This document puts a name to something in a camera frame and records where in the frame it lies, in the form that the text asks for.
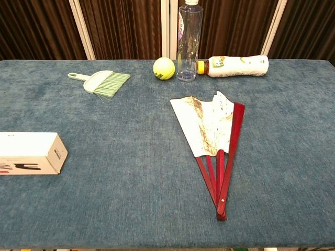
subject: bottle cap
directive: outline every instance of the bottle cap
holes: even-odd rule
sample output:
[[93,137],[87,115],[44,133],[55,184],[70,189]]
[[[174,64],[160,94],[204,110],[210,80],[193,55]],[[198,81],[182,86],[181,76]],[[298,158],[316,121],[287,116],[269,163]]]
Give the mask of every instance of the bottle cap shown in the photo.
[[197,5],[199,0],[185,0],[185,4],[187,5]]
[[198,61],[198,74],[203,74],[205,72],[205,61],[199,60]]

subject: brown curtain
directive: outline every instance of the brown curtain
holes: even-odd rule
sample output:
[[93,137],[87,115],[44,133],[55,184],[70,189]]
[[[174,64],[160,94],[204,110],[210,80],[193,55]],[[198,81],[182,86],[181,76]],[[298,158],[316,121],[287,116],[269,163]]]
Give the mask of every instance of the brown curtain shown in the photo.
[[204,8],[199,58],[258,55],[278,0],[199,0]]
[[335,65],[335,1],[288,0],[269,57],[324,59]]
[[162,56],[160,0],[80,0],[97,59]]
[[0,5],[0,60],[87,59],[68,0]]

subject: yellow tennis ball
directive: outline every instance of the yellow tennis ball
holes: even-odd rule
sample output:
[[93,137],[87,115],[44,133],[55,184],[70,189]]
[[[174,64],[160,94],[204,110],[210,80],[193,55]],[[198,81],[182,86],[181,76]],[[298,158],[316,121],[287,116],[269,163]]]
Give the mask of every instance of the yellow tennis ball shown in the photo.
[[166,80],[174,74],[174,63],[169,58],[159,58],[153,64],[153,72],[160,80]]

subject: cardboard box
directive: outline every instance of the cardboard box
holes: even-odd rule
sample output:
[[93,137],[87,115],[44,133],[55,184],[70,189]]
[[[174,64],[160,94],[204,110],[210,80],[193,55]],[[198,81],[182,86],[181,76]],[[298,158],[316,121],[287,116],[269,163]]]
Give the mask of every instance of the cardboard box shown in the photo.
[[59,174],[67,155],[56,132],[0,132],[0,175]]

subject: stained white paper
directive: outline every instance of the stained white paper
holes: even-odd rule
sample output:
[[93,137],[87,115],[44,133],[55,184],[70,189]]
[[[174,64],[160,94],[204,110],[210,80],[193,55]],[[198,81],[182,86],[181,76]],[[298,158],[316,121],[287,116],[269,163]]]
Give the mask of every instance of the stained white paper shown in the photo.
[[220,149],[229,152],[234,104],[225,95],[217,92],[212,101],[189,96],[170,102],[195,157],[216,156]]

